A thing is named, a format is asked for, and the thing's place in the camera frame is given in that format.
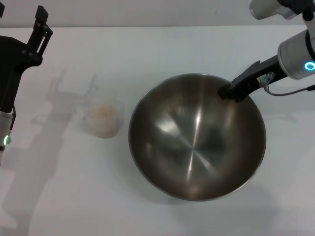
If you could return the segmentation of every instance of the transparent measuring cup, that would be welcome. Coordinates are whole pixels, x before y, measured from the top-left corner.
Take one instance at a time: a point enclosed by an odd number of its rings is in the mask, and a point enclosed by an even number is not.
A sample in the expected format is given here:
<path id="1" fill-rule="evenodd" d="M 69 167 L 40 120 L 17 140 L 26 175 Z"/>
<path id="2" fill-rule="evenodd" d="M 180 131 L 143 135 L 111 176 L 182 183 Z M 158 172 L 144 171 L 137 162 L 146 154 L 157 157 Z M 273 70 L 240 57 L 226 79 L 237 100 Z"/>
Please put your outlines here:
<path id="1" fill-rule="evenodd" d="M 93 84 L 84 102 L 86 121 L 92 132 L 100 138 L 114 137 L 119 127 L 117 94 L 113 89 Z"/>

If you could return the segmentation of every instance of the white table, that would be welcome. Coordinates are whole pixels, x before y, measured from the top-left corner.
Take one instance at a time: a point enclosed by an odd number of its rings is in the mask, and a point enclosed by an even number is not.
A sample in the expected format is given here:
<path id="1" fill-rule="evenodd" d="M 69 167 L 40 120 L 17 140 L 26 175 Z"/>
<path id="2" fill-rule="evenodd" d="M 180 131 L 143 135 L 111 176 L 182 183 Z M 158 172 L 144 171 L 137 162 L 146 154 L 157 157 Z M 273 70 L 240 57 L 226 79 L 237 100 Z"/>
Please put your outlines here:
<path id="1" fill-rule="evenodd" d="M 0 235 L 314 235 L 315 92 L 251 95 L 265 120 L 265 158 L 244 188 L 220 200 L 187 202 L 155 189 L 127 142 L 131 113 L 153 85 L 194 72 L 232 80 L 303 29 L 53 29 L 43 64 L 23 74 L 15 102 L 12 143 L 0 167 Z M 31 31 L 0 35 L 27 42 Z M 125 106 L 124 126 L 113 139 L 82 128 L 82 98 L 100 75 Z M 284 79 L 271 91 L 303 88 L 314 78 Z"/>

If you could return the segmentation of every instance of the black cable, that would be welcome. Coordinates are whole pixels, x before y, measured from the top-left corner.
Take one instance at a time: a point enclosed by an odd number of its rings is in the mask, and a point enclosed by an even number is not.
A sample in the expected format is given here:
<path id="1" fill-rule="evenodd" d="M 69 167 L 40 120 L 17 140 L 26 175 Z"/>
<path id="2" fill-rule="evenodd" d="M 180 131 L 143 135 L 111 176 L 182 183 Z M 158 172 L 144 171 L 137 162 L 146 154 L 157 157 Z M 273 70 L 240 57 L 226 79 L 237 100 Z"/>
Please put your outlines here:
<path id="1" fill-rule="evenodd" d="M 282 97 L 282 96 L 288 96 L 288 95 L 296 94 L 298 92 L 302 92 L 302 91 L 306 91 L 306 90 L 307 90 L 307 88 L 299 89 L 297 91 L 288 92 L 288 93 L 273 93 L 270 91 L 268 91 L 267 93 L 269 93 L 270 95 L 273 95 L 273 96 Z"/>
<path id="2" fill-rule="evenodd" d="M 315 85 L 309 86 L 307 88 L 302 88 L 293 92 L 287 92 L 287 93 L 273 93 L 269 91 L 269 87 L 267 87 L 267 89 L 265 89 L 265 91 L 267 93 L 269 93 L 272 96 L 277 96 L 277 97 L 281 97 L 281 96 L 288 96 L 288 95 L 292 95 L 292 94 L 296 94 L 298 92 L 303 92 L 303 91 L 314 91 L 315 90 Z"/>

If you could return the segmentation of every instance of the bowl rim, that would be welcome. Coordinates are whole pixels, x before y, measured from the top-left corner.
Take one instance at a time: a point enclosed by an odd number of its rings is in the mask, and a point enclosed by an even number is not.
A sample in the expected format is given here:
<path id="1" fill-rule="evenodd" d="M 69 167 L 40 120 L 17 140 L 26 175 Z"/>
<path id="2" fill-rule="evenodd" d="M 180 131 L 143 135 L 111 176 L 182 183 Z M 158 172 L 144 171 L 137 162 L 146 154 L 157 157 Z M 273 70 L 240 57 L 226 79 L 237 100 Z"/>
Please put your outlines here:
<path id="1" fill-rule="evenodd" d="M 155 188 L 157 188 L 158 190 L 160 190 L 161 192 L 163 193 L 166 193 L 167 195 L 171 196 L 171 197 L 174 197 L 174 198 L 177 198 L 177 199 L 181 199 L 181 200 L 186 200 L 186 201 L 190 201 L 190 202 L 206 202 L 206 201 L 213 201 L 213 200 L 216 200 L 216 199 L 221 199 L 221 198 L 224 198 L 224 197 L 227 197 L 235 192 L 237 192 L 238 190 L 240 190 L 241 188 L 243 188 L 257 173 L 258 169 L 260 168 L 261 166 L 261 163 L 264 159 L 264 156 L 265 156 L 265 153 L 266 153 L 266 146 L 267 146 L 267 134 L 266 134 L 266 126 L 265 126 L 265 122 L 264 122 L 264 119 L 261 115 L 261 112 L 259 110 L 259 108 L 257 107 L 257 105 L 254 103 L 254 101 L 248 96 L 247 98 L 252 102 L 252 104 L 257 108 L 257 110 L 259 111 L 259 118 L 261 119 L 261 123 L 262 123 L 262 128 L 263 128 L 263 134 L 264 134 L 264 150 L 262 152 L 262 157 L 260 159 L 260 162 L 259 164 L 257 165 L 255 171 L 253 172 L 253 174 L 251 175 L 251 177 L 245 182 L 243 183 L 242 185 L 240 185 L 238 188 L 234 189 L 233 191 L 229 192 L 229 193 L 226 193 L 226 194 L 223 194 L 221 196 L 218 196 L 218 197 L 215 197 L 215 198 L 207 198 L 207 199 L 192 199 L 192 198 L 183 198 L 183 197 L 180 197 L 178 195 L 175 195 L 175 194 L 171 194 L 163 189 L 161 189 L 160 187 L 158 187 L 156 184 L 154 184 L 144 173 L 143 171 L 141 170 L 141 168 L 139 167 L 135 157 L 134 157 L 134 154 L 132 152 L 132 149 L 131 149 L 131 145 L 130 145 L 130 129 L 131 129 L 131 123 L 132 123 L 132 120 L 133 120 L 133 117 L 134 117 L 134 114 L 138 108 L 138 106 L 140 105 L 140 103 L 142 102 L 142 100 L 152 91 L 154 90 L 155 88 L 157 88 L 158 86 L 160 86 L 161 84 L 169 81 L 169 80 L 173 80 L 173 79 L 177 79 L 179 77 L 183 77 L 183 76 L 189 76 L 189 75 L 202 75 L 202 76 L 210 76 L 210 77 L 213 77 L 213 78 L 216 78 L 216 79 L 220 79 L 222 81 L 225 81 L 225 82 L 228 82 L 228 83 L 231 83 L 230 81 L 226 80 L 226 79 L 223 79 L 221 77 L 218 77 L 218 76 L 214 76 L 214 75 L 210 75 L 210 74 L 204 74 L 204 73 L 187 73 L 187 74 L 181 74 L 181 75 L 176 75 L 176 76 L 173 76 L 173 77 L 170 77 L 168 79 L 165 79 L 165 80 L 162 80 L 161 82 L 159 82 L 158 84 L 156 84 L 155 86 L 151 87 L 142 97 L 141 99 L 139 100 L 139 102 L 137 103 L 137 105 L 134 107 L 134 110 L 132 112 L 132 115 L 131 115 L 131 118 L 130 118 L 130 122 L 129 122 L 129 126 L 128 126 L 128 145 L 129 145 L 129 150 L 130 150 L 130 153 L 131 153 L 131 156 L 132 156 L 132 159 L 135 163 L 135 165 L 137 166 L 138 170 L 140 171 L 140 173 L 143 175 L 143 177 L 150 183 L 152 184 Z"/>

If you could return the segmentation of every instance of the stainless steel bowl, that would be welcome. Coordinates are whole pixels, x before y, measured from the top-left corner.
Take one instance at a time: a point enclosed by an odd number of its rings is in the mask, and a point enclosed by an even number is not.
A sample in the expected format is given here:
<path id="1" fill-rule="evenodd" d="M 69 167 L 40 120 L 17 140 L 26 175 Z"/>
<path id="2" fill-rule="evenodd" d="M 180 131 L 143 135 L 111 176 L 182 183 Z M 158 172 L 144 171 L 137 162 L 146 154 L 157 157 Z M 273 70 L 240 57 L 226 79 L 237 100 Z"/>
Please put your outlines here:
<path id="1" fill-rule="evenodd" d="M 129 146 L 141 173 L 165 193 L 191 201 L 222 197 L 242 187 L 266 148 L 261 114 L 248 97 L 221 100 L 229 82 L 180 75 L 147 92 L 129 126 Z"/>

